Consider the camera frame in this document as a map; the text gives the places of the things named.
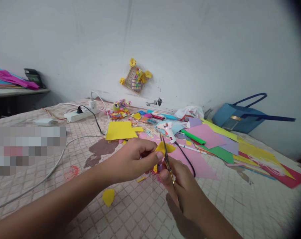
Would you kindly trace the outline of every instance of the bag handle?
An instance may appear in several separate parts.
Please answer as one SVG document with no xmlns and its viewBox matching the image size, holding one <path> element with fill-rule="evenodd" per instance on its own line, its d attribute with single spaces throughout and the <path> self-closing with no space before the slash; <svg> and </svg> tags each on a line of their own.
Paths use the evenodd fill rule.
<svg viewBox="0 0 301 239">
<path fill-rule="evenodd" d="M 238 101 L 238 102 L 234 103 L 234 105 L 237 105 L 238 103 L 244 102 L 244 101 L 246 101 L 246 100 L 248 100 L 248 99 L 251 99 L 251 98 L 257 97 L 257 96 L 259 96 L 259 95 L 263 95 L 263 97 L 261 97 L 260 99 L 258 99 L 258 100 L 256 100 L 256 101 L 254 101 L 252 104 L 249 104 L 249 105 L 245 106 L 246 108 L 249 108 L 250 106 L 252 106 L 252 105 L 254 105 L 254 104 L 258 103 L 259 101 L 261 101 L 261 100 L 263 100 L 265 97 L 267 97 L 267 94 L 266 94 L 266 93 L 259 93 L 259 94 L 256 94 L 256 95 L 253 95 L 253 96 L 250 96 L 250 97 L 248 97 L 248 98 L 245 98 L 245 99 L 243 99 L 243 100 L 240 100 L 240 101 Z"/>
<path fill-rule="evenodd" d="M 281 117 L 281 116 L 269 116 L 269 115 L 255 115 L 255 114 L 243 114 L 241 118 L 245 119 L 246 117 L 258 117 L 256 121 L 260 121 L 262 119 L 265 120 L 278 120 L 278 121 L 289 121 L 289 122 L 295 122 L 295 118 L 289 118 L 289 117 Z"/>
</svg>

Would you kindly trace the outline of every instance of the scissors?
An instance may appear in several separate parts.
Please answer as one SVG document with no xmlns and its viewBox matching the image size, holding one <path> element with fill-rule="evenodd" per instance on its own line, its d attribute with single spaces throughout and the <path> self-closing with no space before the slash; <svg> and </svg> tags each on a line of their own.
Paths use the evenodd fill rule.
<svg viewBox="0 0 301 239">
<path fill-rule="evenodd" d="M 164 137 L 161 136 L 161 132 L 159 132 L 159 134 L 160 134 L 160 141 L 162 141 L 162 142 L 164 143 L 164 147 L 165 147 L 165 158 L 164 158 L 164 159 L 165 159 L 165 163 L 166 163 L 166 166 L 167 166 L 167 170 L 169 171 L 170 176 L 171 176 L 171 179 L 172 179 L 172 181 L 173 181 L 173 185 L 174 185 L 174 188 L 175 188 L 175 191 L 176 191 L 176 195 L 177 195 L 177 200 L 178 200 L 178 202 L 179 202 L 179 208 L 180 208 L 180 210 L 181 210 L 181 213 L 183 213 L 183 207 L 182 207 L 182 205 L 181 205 L 181 201 L 180 201 L 180 198 L 179 198 L 179 196 L 178 196 L 178 191 L 177 191 L 177 187 L 176 187 L 176 182 L 175 182 L 175 180 L 174 180 L 173 173 L 172 173 L 171 168 L 170 168 L 170 166 L 169 166 L 169 158 L 168 158 L 168 153 L 167 153 L 167 148 L 166 148 L 165 139 L 164 139 Z"/>
</svg>

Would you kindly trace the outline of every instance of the white plastic bag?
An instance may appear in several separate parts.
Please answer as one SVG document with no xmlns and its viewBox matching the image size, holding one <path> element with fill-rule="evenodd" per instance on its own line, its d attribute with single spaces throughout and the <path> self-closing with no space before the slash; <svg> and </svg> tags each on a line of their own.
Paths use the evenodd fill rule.
<svg viewBox="0 0 301 239">
<path fill-rule="evenodd" d="M 182 119 L 185 115 L 191 115 L 198 119 L 204 117 L 203 110 L 199 106 L 187 106 L 185 108 L 177 110 L 177 112 L 174 114 L 174 116 L 179 120 Z"/>
</svg>

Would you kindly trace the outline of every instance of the white glue gun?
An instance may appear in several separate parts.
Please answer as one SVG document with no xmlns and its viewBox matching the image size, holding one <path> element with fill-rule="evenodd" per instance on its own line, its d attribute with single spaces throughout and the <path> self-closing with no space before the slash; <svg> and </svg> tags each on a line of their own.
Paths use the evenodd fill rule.
<svg viewBox="0 0 301 239">
<path fill-rule="evenodd" d="M 171 123 L 171 122 L 162 123 L 162 124 L 157 125 L 157 128 L 163 129 L 164 131 L 166 131 L 166 134 L 168 134 L 168 136 L 170 138 L 170 142 L 175 143 L 176 138 L 173 134 L 173 131 L 171 130 L 172 127 L 173 127 L 173 123 Z"/>
</svg>

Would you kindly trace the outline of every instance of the left hand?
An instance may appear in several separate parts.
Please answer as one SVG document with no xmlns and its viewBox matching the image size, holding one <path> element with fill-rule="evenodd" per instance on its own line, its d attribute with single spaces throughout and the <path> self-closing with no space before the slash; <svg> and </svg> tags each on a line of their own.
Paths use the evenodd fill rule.
<svg viewBox="0 0 301 239">
<path fill-rule="evenodd" d="M 112 184 L 130 181 L 161 164 L 164 157 L 155 151 L 157 144 L 153 141 L 132 138 L 113 156 L 103 162 Z"/>
</svg>

